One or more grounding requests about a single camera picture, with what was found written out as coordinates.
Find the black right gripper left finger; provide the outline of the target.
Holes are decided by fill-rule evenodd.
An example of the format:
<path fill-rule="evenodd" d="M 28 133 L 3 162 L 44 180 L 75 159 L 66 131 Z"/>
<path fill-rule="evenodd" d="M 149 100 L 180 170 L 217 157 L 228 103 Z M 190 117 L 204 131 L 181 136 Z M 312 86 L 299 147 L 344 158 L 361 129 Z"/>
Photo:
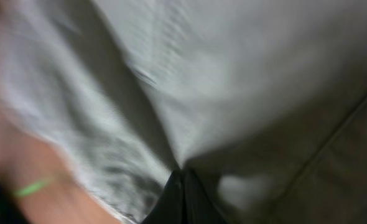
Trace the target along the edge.
<path fill-rule="evenodd" d="M 173 171 L 155 207 L 141 224 L 181 224 L 184 187 L 180 171 Z"/>

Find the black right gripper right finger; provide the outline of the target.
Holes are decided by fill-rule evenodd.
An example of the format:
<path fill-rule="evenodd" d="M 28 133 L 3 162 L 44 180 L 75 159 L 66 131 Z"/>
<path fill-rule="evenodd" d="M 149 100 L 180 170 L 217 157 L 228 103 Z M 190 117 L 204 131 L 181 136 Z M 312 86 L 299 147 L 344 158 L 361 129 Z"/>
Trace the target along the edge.
<path fill-rule="evenodd" d="M 212 204 L 198 176 L 193 170 L 186 170 L 183 176 L 184 186 L 184 224 L 227 224 Z"/>

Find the khaki grey shorts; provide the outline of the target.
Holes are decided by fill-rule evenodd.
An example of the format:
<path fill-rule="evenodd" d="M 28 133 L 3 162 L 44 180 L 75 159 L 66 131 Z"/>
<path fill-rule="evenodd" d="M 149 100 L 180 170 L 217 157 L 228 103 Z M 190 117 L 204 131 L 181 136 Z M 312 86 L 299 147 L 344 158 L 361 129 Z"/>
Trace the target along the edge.
<path fill-rule="evenodd" d="M 367 1 L 0 1 L 0 107 L 113 220 L 193 170 L 228 223 L 367 223 Z"/>

